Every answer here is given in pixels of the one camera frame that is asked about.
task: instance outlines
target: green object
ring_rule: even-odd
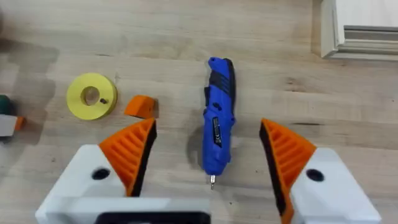
[[[12,115],[12,103],[6,95],[0,95],[0,114]]]

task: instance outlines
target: wooden table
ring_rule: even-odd
[[[0,0],[0,93],[18,102],[24,132],[0,149],[0,223],[34,211],[82,144],[138,119],[137,94],[159,101],[144,196],[206,197],[214,223],[279,223],[258,138],[262,117],[335,149],[381,213],[398,220],[398,64],[318,57],[311,0]],[[232,163],[214,191],[197,162],[206,61],[236,68]],[[81,73],[115,82],[115,110],[97,121],[69,112]],[[305,125],[293,123],[315,123]]]

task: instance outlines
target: wood grain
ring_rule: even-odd
[[[35,223],[76,150],[138,120],[123,115],[136,94],[159,101],[144,196],[210,198],[214,223],[279,223],[257,136],[266,117],[335,149],[384,223],[396,223],[398,64],[313,54],[314,4],[1,0],[0,93],[28,123],[0,146],[0,223]],[[233,160],[214,191],[197,162],[211,56],[234,62],[238,85]],[[106,75],[119,92],[115,110],[97,121],[78,120],[65,102],[85,72]]]

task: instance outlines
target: white plastic object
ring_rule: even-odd
[[[307,174],[309,170],[319,171],[323,181],[311,179]],[[292,224],[381,222],[380,214],[348,168],[338,154],[329,148],[315,150],[297,177],[290,191],[290,199],[294,208]]]
[[[109,175],[94,180],[93,172]],[[84,145],[47,195],[35,216],[39,224],[94,224],[104,212],[205,212],[204,199],[125,197],[125,188],[98,145]]]
[[[0,114],[0,137],[14,134],[17,119],[17,116]]]

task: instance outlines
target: black hole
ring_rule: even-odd
[[[91,175],[91,177],[93,178],[93,180],[103,180],[103,179],[107,178],[110,173],[111,173],[111,171],[109,169],[100,168],[100,169],[94,171],[93,175]]]
[[[325,176],[316,169],[309,169],[307,170],[307,177],[316,182],[322,182],[325,180]]]

